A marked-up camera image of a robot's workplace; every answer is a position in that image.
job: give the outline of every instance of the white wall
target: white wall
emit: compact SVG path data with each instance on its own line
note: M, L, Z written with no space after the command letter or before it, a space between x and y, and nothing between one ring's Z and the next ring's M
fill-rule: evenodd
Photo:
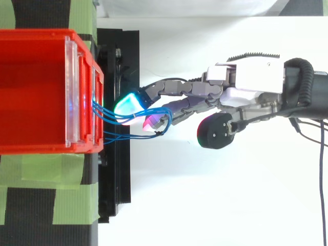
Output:
M141 86L199 77L229 56L256 51L302 57L328 71L324 17L121 18L98 26L140 30ZM275 118L248 126L222 150L203 149L196 130L206 115L161 138L131 141L132 203L99 226L99 246L322 245L320 146ZM319 139L319 129L306 133ZM324 190L328 197L326 183Z
M288 0L100 0L109 17L254 16Z

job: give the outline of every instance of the robotic hand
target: robotic hand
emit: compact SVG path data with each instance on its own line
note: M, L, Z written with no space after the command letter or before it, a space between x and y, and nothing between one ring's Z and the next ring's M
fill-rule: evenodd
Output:
M172 124L194 113L218 108L198 127L197 137L205 148L220 149L230 144L236 133L252 122L281 115L290 118L328 118L328 74L314 72L300 58L283 63L279 55L247 53L208 68L202 77L186 81L169 78L140 88L136 96L143 108L161 95L182 96L163 107L171 109ZM148 116L143 129L158 129L165 115Z

